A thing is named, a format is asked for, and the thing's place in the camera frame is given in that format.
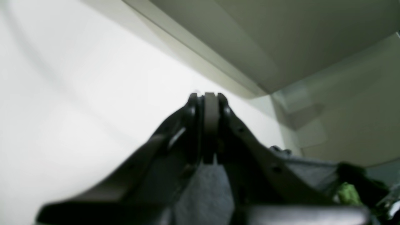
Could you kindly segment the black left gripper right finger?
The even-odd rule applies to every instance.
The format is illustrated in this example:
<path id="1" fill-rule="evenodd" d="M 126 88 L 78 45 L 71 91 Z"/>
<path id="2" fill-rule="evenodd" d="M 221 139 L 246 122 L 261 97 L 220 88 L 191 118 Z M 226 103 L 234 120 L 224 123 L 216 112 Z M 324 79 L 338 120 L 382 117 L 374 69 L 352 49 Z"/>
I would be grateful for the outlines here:
<path id="1" fill-rule="evenodd" d="M 205 94 L 205 163 L 225 169 L 234 199 L 230 225 L 368 225 L 363 207 L 317 192 L 261 144 L 227 98 Z"/>

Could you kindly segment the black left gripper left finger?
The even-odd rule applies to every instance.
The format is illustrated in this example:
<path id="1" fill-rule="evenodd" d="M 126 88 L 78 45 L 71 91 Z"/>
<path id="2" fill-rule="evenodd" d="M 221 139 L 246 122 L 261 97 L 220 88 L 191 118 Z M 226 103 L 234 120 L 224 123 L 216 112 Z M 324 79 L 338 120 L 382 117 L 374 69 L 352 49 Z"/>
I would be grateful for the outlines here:
<path id="1" fill-rule="evenodd" d="M 196 93 L 88 190 L 44 205 L 40 225 L 174 224 L 174 204 L 201 161 L 204 97 Z"/>

